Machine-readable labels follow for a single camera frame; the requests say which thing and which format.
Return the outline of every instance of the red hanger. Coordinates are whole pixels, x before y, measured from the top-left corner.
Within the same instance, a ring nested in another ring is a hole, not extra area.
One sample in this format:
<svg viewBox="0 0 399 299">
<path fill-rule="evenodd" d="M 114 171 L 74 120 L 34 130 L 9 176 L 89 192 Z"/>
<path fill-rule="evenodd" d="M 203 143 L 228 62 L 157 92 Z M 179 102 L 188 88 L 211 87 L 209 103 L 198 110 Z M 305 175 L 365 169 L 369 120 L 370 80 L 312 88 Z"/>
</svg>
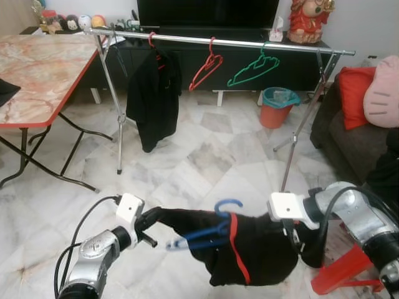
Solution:
<svg viewBox="0 0 399 299">
<path fill-rule="evenodd" d="M 150 35 L 148 36 L 148 44 L 150 45 L 150 47 L 151 48 L 154 48 L 155 50 L 156 50 L 156 47 L 154 46 L 154 44 L 152 43 L 152 37 L 155 35 L 155 32 L 151 32 L 150 33 Z M 161 56 L 158 54 L 157 56 L 156 56 L 156 59 L 157 60 L 161 60 Z M 160 69 L 163 69 L 165 67 L 165 65 L 163 64 L 163 65 L 160 65 L 159 67 L 158 67 L 158 70 L 160 70 Z"/>
<path fill-rule="evenodd" d="M 209 56 L 208 58 L 205 60 L 205 64 L 198 70 L 197 74 L 195 74 L 193 81 L 190 83 L 190 86 L 188 87 L 189 91 L 193 91 L 199 84 L 201 84 L 203 82 L 203 80 L 205 80 L 206 78 L 209 77 L 209 75 L 211 75 L 218 67 L 220 67 L 220 65 L 223 63 L 223 57 L 222 55 L 214 55 L 213 51 L 212 51 L 212 42 L 215 38 L 212 37 L 211 38 L 211 42 L 209 43 Z M 206 73 L 204 75 L 204 77 L 202 77 L 198 82 L 195 83 L 195 80 L 198 79 L 200 73 L 202 71 L 208 71 L 208 73 Z"/>
</svg>

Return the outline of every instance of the bucket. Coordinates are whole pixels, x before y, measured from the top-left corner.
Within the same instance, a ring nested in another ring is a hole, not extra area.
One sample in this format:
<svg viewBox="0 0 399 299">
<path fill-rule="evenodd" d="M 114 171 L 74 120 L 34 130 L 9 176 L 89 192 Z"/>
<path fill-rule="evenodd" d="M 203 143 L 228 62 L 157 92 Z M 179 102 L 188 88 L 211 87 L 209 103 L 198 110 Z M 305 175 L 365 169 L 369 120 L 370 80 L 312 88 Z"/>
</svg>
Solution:
<svg viewBox="0 0 399 299">
<path fill-rule="evenodd" d="M 263 105 L 260 122 L 269 129 L 280 128 L 293 105 L 299 105 L 300 98 L 292 90 L 270 87 L 263 91 Z"/>
</svg>

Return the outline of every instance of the pink plush toy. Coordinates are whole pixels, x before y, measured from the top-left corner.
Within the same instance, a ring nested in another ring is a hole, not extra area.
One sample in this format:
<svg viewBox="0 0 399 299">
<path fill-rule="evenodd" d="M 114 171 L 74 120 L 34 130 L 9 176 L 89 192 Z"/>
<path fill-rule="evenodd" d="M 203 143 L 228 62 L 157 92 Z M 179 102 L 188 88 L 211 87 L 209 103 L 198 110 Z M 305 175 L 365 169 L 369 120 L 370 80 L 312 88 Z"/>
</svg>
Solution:
<svg viewBox="0 0 399 299">
<path fill-rule="evenodd" d="M 375 70 L 363 101 L 366 119 L 382 128 L 399 127 L 399 57 L 388 56 Z"/>
</svg>

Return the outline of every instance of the television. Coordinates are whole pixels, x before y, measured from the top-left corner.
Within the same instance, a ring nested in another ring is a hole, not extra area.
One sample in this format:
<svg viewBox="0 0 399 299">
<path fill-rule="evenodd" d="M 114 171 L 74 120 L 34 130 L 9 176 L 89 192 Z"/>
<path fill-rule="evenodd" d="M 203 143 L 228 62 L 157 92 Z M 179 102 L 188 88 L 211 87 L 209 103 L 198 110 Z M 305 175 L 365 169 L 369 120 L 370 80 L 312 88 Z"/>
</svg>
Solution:
<svg viewBox="0 0 399 299">
<path fill-rule="evenodd" d="M 270 29 L 279 0 L 138 0 L 147 27 L 237 27 Z"/>
</svg>

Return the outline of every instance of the green hanger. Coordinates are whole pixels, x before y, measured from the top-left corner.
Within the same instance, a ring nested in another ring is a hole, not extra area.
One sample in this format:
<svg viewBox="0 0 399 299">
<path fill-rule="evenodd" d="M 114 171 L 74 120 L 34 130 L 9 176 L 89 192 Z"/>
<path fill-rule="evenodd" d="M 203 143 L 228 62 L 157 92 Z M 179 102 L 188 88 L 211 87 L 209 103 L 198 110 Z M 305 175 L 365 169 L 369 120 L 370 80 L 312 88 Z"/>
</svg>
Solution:
<svg viewBox="0 0 399 299">
<path fill-rule="evenodd" d="M 280 59 L 278 59 L 277 57 L 271 57 L 271 56 L 265 56 L 264 55 L 264 52 L 263 52 L 264 45 L 266 45 L 266 42 L 263 44 L 263 46 L 261 48 L 261 54 L 258 57 L 258 59 L 255 60 L 254 62 L 251 62 L 248 66 L 246 66 L 245 68 L 240 70 L 236 75 L 234 75 L 233 79 L 230 79 L 227 82 L 227 86 L 228 87 L 232 87 L 232 86 L 237 85 L 237 84 L 248 82 L 250 80 L 253 80 L 255 78 L 263 76 L 264 74 L 270 72 L 272 69 L 275 69 L 276 67 L 279 66 Z M 240 76 L 242 73 L 246 72 L 247 70 L 249 70 L 251 68 L 253 70 L 260 69 L 261 67 L 265 66 L 268 61 L 271 61 L 274 65 L 272 67 L 269 67 L 267 70 L 261 72 L 260 74 L 257 74 L 256 76 L 253 76 L 253 77 L 241 80 L 241 81 L 240 80 L 237 81 L 237 77 Z"/>
</svg>

